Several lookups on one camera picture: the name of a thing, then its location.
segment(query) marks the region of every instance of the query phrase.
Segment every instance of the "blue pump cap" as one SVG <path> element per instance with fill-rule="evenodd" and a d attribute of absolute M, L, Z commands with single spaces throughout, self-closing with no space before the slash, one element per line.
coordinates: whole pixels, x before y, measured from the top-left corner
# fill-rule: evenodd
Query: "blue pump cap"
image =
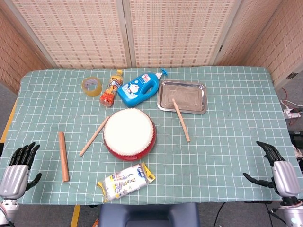
<path fill-rule="evenodd" d="M 161 69 L 161 71 L 162 71 L 162 74 L 167 76 L 166 70 L 165 70 L 164 68 L 160 68 L 160 69 Z"/>

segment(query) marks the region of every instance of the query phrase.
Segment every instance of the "cable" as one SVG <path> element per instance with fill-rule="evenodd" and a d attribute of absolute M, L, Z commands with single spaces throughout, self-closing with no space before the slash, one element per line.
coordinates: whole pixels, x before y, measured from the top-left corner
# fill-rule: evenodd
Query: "cable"
<path fill-rule="evenodd" d="M 287 91 L 282 87 L 282 89 L 284 90 L 285 92 L 285 99 L 281 99 L 280 102 L 287 108 L 289 109 L 289 107 L 293 108 L 295 111 L 297 111 L 298 113 L 300 111 L 298 111 L 298 109 L 296 107 L 293 107 L 293 106 L 290 106 L 290 105 L 286 105 L 285 102 L 289 102 L 287 100 Z M 292 119 L 293 119 L 293 113 L 291 113 L 291 116 L 290 116 L 290 122 L 289 122 L 289 125 L 294 125 L 298 120 L 299 120 L 299 117 L 297 117 L 297 119 L 292 123 Z"/>
<path fill-rule="evenodd" d="M 9 220 L 9 218 L 8 218 L 8 216 L 7 216 L 7 213 L 6 213 L 6 210 L 5 210 L 5 208 L 4 208 L 2 205 L 0 205 L 0 211 L 3 213 L 3 215 L 4 215 L 5 219 L 6 219 L 6 221 L 7 221 L 8 224 L 9 224 L 9 226 L 11 226 L 11 227 L 16 227 L 16 226 Z"/>
<path fill-rule="evenodd" d="M 217 223 L 217 219 L 218 219 L 219 213 L 220 213 L 222 207 L 224 206 L 224 204 L 225 204 L 225 202 L 221 205 L 221 207 L 220 207 L 219 210 L 218 210 L 218 213 L 217 213 L 216 219 L 215 219 L 215 221 L 214 221 L 213 227 L 215 227 L 215 225 L 216 225 L 216 223 Z"/>
<path fill-rule="evenodd" d="M 274 226 L 273 226 L 273 221 L 272 221 L 271 216 L 270 216 L 270 212 L 269 212 L 268 206 L 267 206 L 267 204 L 266 204 L 266 203 L 264 203 L 264 204 L 265 204 L 266 209 L 267 209 L 267 212 L 268 212 L 268 216 L 269 216 L 269 219 L 270 219 L 270 224 L 271 224 L 271 227 L 274 227 Z"/>
<path fill-rule="evenodd" d="M 301 200 L 299 200 L 300 202 L 298 204 L 292 205 L 292 206 L 281 206 L 279 207 L 279 209 L 288 209 L 288 208 L 296 208 L 296 207 L 300 207 L 302 206 L 303 202 Z"/>
<path fill-rule="evenodd" d="M 291 102 L 291 101 L 288 101 L 288 100 L 286 100 L 286 99 L 281 99 L 280 101 L 291 103 L 291 104 L 293 104 L 293 105 L 296 105 L 297 107 L 302 107 L 302 106 L 303 106 L 303 105 L 298 105 L 298 104 L 296 104 L 296 103 L 293 103 L 293 102 Z"/>
<path fill-rule="evenodd" d="M 269 214 L 272 215 L 273 217 L 279 219 L 280 221 L 282 221 L 284 224 L 286 224 L 286 222 L 280 218 L 277 214 L 275 214 L 275 212 L 278 210 L 279 208 L 273 208 L 269 211 Z"/>

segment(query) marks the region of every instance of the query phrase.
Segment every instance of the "yellow floor line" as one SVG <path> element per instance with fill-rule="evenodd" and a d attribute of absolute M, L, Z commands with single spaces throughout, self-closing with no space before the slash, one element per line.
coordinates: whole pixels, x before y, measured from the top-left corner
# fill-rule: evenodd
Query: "yellow floor line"
<path fill-rule="evenodd" d="M 15 102 L 14 107 L 13 107 L 13 109 L 12 109 L 11 112 L 10 112 L 9 120 L 8 120 L 8 122 L 6 123 L 4 132 L 3 132 L 2 137 L 1 137 L 1 139 L 0 139 L 0 143 L 4 143 L 4 142 L 5 142 L 6 134 L 8 133 L 10 124 L 12 123 L 13 118 L 14 118 L 14 115 L 15 115 L 16 104 L 17 104 L 17 101 Z"/>
<path fill-rule="evenodd" d="M 79 214 L 80 214 L 80 205 L 76 205 L 71 219 L 71 227 L 77 227 Z"/>

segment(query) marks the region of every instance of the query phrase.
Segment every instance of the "power strip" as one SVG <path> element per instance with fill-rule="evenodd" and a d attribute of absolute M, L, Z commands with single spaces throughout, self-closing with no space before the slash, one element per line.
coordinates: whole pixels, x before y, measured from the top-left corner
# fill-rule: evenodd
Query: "power strip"
<path fill-rule="evenodd" d="M 293 119 L 293 118 L 298 118 L 301 117 L 300 113 L 291 113 L 292 109 L 284 109 L 283 110 L 283 115 L 285 119 Z"/>

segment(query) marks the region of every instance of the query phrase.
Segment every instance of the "plastic bottle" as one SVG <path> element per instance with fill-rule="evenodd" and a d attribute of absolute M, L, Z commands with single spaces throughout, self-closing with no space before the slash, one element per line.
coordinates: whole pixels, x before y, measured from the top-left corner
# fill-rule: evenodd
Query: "plastic bottle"
<path fill-rule="evenodd" d="M 123 71 L 117 70 L 117 74 L 111 75 L 109 79 L 108 86 L 100 97 L 100 103 L 104 106 L 111 106 L 114 102 L 115 94 L 118 88 L 123 83 Z"/>
<path fill-rule="evenodd" d="M 144 73 L 122 85 L 118 89 L 118 94 L 125 105 L 132 107 L 153 96 L 159 89 L 159 79 L 162 75 L 167 75 L 164 69 L 161 70 L 162 73 Z"/>

